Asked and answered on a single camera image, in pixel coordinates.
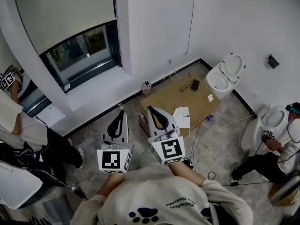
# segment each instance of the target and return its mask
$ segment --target toilet seat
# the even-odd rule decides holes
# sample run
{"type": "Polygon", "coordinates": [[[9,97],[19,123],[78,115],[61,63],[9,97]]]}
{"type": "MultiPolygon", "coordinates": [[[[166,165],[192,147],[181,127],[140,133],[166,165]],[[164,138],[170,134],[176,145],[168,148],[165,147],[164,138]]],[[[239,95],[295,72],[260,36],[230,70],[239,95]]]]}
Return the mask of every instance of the toilet seat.
{"type": "Polygon", "coordinates": [[[221,61],[219,69],[231,83],[236,83],[246,70],[246,62],[241,54],[232,52],[221,61]]]}

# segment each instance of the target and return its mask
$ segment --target white shirt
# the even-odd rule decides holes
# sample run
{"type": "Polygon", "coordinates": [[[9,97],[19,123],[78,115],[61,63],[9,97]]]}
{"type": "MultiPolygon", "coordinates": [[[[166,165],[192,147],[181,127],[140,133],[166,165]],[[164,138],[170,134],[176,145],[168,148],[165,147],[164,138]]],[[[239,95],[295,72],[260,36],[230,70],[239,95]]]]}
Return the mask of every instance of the white shirt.
{"type": "Polygon", "coordinates": [[[47,128],[37,120],[22,112],[22,107],[15,103],[4,91],[0,90],[0,140],[14,149],[23,149],[26,142],[34,151],[48,144],[47,128]],[[17,115],[21,115],[21,134],[11,134],[17,115]]]}
{"type": "Polygon", "coordinates": [[[198,187],[160,164],[128,172],[107,198],[95,195],[82,202],[70,224],[209,225],[205,216],[209,202],[221,204],[238,225],[253,224],[246,202],[218,182],[205,180],[198,187]]]}
{"type": "MultiPolygon", "coordinates": [[[[300,141],[300,119],[295,119],[294,121],[292,121],[290,125],[288,125],[288,129],[292,139],[295,142],[299,142],[300,141]]],[[[282,134],[277,139],[278,142],[284,145],[283,152],[281,153],[278,162],[288,160],[293,154],[295,154],[300,149],[300,142],[299,143],[293,142],[290,138],[290,135],[288,134],[287,126],[286,126],[282,134]]],[[[296,163],[298,163],[298,161],[299,161],[299,154],[296,154],[288,161],[278,163],[278,167],[284,173],[289,174],[295,169],[295,166],[297,165],[296,163]]]]}

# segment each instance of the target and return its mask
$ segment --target smartphone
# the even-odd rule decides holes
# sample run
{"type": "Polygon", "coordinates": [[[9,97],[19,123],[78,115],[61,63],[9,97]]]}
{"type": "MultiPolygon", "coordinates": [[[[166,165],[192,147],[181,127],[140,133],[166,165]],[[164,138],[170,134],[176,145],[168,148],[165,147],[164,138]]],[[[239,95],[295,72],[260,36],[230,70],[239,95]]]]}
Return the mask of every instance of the smartphone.
{"type": "Polygon", "coordinates": [[[198,80],[194,79],[191,86],[191,90],[198,91],[199,83],[200,82],[198,80]]]}

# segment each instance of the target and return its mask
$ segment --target toilet bowl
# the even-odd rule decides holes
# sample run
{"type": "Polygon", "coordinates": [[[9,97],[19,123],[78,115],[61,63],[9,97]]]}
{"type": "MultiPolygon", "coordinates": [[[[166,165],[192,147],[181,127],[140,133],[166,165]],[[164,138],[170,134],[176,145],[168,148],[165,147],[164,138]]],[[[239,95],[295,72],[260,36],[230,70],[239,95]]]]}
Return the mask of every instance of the toilet bowl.
{"type": "MultiPolygon", "coordinates": [[[[277,139],[288,123],[289,112],[284,106],[274,106],[272,108],[264,107],[258,114],[257,118],[249,122],[242,140],[241,148],[244,151],[250,150],[255,152],[261,144],[261,136],[264,131],[271,131],[277,139]]],[[[265,144],[262,144],[257,154],[263,154],[269,151],[265,144]]]]}
{"type": "Polygon", "coordinates": [[[244,57],[239,53],[231,53],[216,65],[205,77],[204,83],[212,92],[222,99],[232,92],[246,70],[244,57]]]}

